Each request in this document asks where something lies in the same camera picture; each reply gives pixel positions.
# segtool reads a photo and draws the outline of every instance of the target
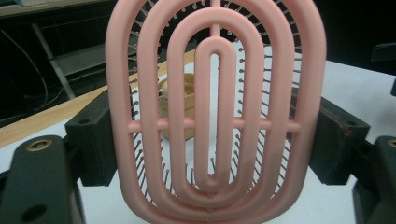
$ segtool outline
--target table surface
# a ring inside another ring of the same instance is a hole
[[[37,12],[37,11],[48,10],[57,7],[70,7],[74,5],[97,3],[101,1],[103,2],[104,0],[47,0],[46,4],[40,4],[29,7],[23,7],[16,4],[16,5],[0,7],[0,17],[29,13],[29,12]]]
[[[185,56],[185,70],[189,72],[193,67],[190,63],[193,52]],[[166,63],[161,63],[159,76],[165,73]],[[372,129],[367,140],[373,143],[380,135],[396,135],[396,98],[389,94],[393,81],[394,77],[387,74],[326,62],[322,96],[370,124]],[[13,151],[22,142],[44,134],[65,136],[64,124],[105,89],[92,91],[0,129],[0,172],[8,169]],[[351,190],[355,181],[351,177],[346,186],[325,186],[308,169],[298,201],[269,223],[354,223]],[[146,223],[123,201],[117,174],[107,188],[85,188],[80,183],[79,186],[87,223]]]

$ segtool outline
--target screw hole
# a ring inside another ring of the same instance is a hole
[[[47,206],[44,204],[35,205],[27,209],[22,215],[22,222],[33,222],[41,218],[47,212]]]
[[[89,119],[81,119],[81,120],[78,121],[79,124],[86,124],[88,122],[90,122]]]
[[[33,143],[31,143],[29,146],[27,146],[27,150],[28,151],[39,151],[42,149],[45,149],[47,147],[49,147],[52,144],[52,141],[49,139],[40,139],[38,141],[34,141]]]

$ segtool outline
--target hairbrush head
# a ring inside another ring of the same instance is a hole
[[[119,0],[113,11],[106,69],[122,194],[154,223],[264,222],[291,207],[304,183],[326,55],[323,27],[311,0],[204,2],[161,0],[148,10],[144,0]],[[140,29],[134,20],[142,13]],[[158,43],[170,28],[159,92]],[[194,52],[195,114],[188,116],[183,55],[205,28],[210,36]],[[134,120],[125,56],[131,29],[138,37]],[[212,55],[219,69],[211,68]],[[293,87],[298,102],[290,118]],[[167,118],[159,116],[161,99]],[[194,137],[185,142],[188,129]]]

